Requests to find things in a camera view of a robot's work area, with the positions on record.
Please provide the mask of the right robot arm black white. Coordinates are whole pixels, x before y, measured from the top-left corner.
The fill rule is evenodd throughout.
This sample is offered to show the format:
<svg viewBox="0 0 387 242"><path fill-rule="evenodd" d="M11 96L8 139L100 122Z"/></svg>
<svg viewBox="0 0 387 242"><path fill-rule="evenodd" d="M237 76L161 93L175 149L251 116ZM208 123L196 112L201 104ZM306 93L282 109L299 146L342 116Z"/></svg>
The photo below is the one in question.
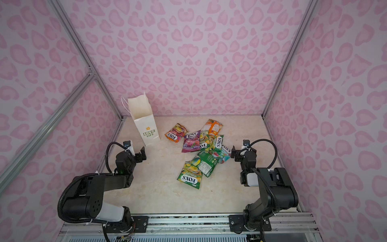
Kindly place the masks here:
<svg viewBox="0 0 387 242"><path fill-rule="evenodd" d="M236 234L271 231L270 217L298 206L298 195L286 169L256 167L257 152L253 148L232 148L231 158L241 165L240 183L259 188L260 197L247 205L241 215L228 217L230 231Z"/></svg>

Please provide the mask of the green candy bag back side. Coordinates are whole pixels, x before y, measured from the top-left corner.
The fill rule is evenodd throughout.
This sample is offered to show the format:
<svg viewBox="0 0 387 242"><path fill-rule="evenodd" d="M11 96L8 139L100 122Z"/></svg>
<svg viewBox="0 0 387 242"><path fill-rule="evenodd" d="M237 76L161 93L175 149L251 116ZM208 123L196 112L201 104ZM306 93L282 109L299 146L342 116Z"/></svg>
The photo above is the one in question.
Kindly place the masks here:
<svg viewBox="0 0 387 242"><path fill-rule="evenodd" d="M198 169L206 177L209 177L213 173L216 165L219 163L219 157L214 156L212 153L201 151L198 153L198 158L200 159L200 162L197 165Z"/></svg>

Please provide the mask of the green yellow Fox's candy bag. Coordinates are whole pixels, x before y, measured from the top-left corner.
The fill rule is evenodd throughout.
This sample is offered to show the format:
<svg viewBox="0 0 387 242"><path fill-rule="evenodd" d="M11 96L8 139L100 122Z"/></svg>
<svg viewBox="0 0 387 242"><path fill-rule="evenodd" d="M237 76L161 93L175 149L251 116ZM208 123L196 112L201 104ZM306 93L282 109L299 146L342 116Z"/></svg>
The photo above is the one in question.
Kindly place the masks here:
<svg viewBox="0 0 387 242"><path fill-rule="evenodd" d="M222 150L224 135L211 135L208 131L200 133L200 151L220 152Z"/></svg>

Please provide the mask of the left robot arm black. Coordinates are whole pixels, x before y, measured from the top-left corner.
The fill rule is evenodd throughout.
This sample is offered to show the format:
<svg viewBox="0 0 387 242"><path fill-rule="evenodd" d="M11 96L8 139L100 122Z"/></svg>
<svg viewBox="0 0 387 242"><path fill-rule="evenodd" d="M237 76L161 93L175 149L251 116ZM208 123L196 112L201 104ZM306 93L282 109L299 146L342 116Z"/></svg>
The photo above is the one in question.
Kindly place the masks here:
<svg viewBox="0 0 387 242"><path fill-rule="evenodd" d="M114 173L88 173L75 177L61 194L57 213L66 223L99 223L108 233L132 232L135 222L126 206L115 206L103 201L107 191L129 188L134 180L134 169L147 159L145 148L132 155L130 150L116 156Z"/></svg>

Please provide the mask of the green Fox's candy bag front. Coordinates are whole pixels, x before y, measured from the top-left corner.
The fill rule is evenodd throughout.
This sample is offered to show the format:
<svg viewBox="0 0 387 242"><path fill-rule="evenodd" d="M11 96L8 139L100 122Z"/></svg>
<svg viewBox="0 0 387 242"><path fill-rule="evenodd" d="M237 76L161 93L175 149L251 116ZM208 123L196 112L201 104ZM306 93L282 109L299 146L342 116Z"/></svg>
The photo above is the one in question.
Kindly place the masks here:
<svg viewBox="0 0 387 242"><path fill-rule="evenodd" d="M202 172L189 161L184 163L177 180L193 188L200 189Z"/></svg>

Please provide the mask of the teal mint blossom candy bag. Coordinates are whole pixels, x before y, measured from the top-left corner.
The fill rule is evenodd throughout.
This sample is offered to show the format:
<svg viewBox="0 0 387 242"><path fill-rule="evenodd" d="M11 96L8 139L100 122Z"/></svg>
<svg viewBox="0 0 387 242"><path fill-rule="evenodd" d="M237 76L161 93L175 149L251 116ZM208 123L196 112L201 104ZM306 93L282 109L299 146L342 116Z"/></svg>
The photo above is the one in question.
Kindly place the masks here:
<svg viewBox="0 0 387 242"><path fill-rule="evenodd" d="M220 151L216 151L215 153L217 154L218 162L220 164L225 163L227 160L231 158L231 150L224 145L221 146Z"/></svg>

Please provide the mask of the white paper gift bag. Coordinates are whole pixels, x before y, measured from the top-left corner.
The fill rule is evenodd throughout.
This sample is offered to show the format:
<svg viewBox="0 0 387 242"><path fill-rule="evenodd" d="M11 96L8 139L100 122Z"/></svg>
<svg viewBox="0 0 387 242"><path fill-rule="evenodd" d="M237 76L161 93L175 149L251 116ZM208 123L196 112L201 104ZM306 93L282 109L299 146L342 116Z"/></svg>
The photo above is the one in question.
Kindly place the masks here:
<svg viewBox="0 0 387 242"><path fill-rule="evenodd" d="M153 111L145 93L134 98L121 97L122 105L132 117L146 146L160 140Z"/></svg>

